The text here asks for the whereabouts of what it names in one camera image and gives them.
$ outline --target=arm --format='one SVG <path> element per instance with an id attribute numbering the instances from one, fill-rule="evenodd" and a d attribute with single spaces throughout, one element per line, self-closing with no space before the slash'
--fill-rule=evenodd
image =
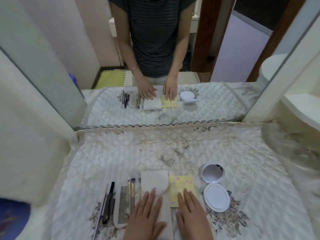
<path id="1" fill-rule="evenodd" d="M 166 99 L 174 100 L 177 96 L 177 79 L 188 49 L 192 9 L 193 5 L 190 5 L 180 14 L 177 44 L 173 54 L 173 62 L 166 83 L 163 86 L 163 94 L 165 94 Z"/>
<path id="2" fill-rule="evenodd" d="M 111 8 L 114 15 L 115 29 L 117 31 L 121 56 L 126 62 L 130 71 L 135 68 L 133 71 L 133 76 L 137 80 L 138 90 L 141 97 L 152 99 L 156 96 L 156 94 L 154 93 L 156 89 L 150 84 L 150 82 L 144 77 L 144 75 L 138 68 L 138 64 L 134 56 L 134 51 L 131 46 L 128 14 L 126 13 L 126 11 L 124 11 L 114 3 L 111 4 Z"/>

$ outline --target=bracelet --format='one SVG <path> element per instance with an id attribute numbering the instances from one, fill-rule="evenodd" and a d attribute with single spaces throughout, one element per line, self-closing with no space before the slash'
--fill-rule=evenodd
<path id="1" fill-rule="evenodd" d="M 134 69 L 138 68 L 139 66 L 136 66 L 132 69 L 131 73 L 133 74 L 134 73 Z"/>

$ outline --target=comb teeth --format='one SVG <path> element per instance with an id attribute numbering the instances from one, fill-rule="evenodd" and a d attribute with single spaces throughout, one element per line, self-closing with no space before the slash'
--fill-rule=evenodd
<path id="1" fill-rule="evenodd" d="M 118 224 L 128 222 L 127 205 L 128 205 L 128 186 L 122 186 L 120 190 Z"/>

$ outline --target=hand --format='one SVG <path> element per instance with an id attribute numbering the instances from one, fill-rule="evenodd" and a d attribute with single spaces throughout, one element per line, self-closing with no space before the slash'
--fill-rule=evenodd
<path id="1" fill-rule="evenodd" d="M 155 89 L 152 86 L 150 81 L 145 76 L 142 76 L 140 77 L 140 79 L 137 79 L 137 82 L 139 94 L 143 99 L 152 100 L 154 97 L 156 97 L 155 91 L 157 91 L 157 89 Z"/>
<path id="2" fill-rule="evenodd" d="M 152 207 L 155 193 L 156 189 L 153 189 L 150 195 L 146 192 L 136 205 L 129 218 L 123 240 L 156 240 L 160 236 L 167 223 L 156 223 L 162 205 L 162 197 L 159 197 L 155 206 Z"/>
<path id="3" fill-rule="evenodd" d="M 194 194 L 186 189 L 178 193 L 178 225 L 183 240 L 214 240 L 206 213 Z"/>
<path id="4" fill-rule="evenodd" d="M 162 93 L 165 95 L 166 100 L 175 100 L 178 91 L 177 78 L 174 76 L 168 76 L 163 85 Z"/>

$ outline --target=short sleeve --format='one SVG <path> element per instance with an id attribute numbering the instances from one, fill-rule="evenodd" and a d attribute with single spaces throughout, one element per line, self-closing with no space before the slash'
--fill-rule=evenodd
<path id="1" fill-rule="evenodd" d="M 114 3 L 124 11 L 128 11 L 128 1 L 127 0 L 108 0 L 111 3 Z"/>
<path id="2" fill-rule="evenodd" d="M 192 3 L 194 3 L 196 0 L 180 0 L 180 8 L 179 11 L 182 12 L 187 7 L 189 7 Z"/>

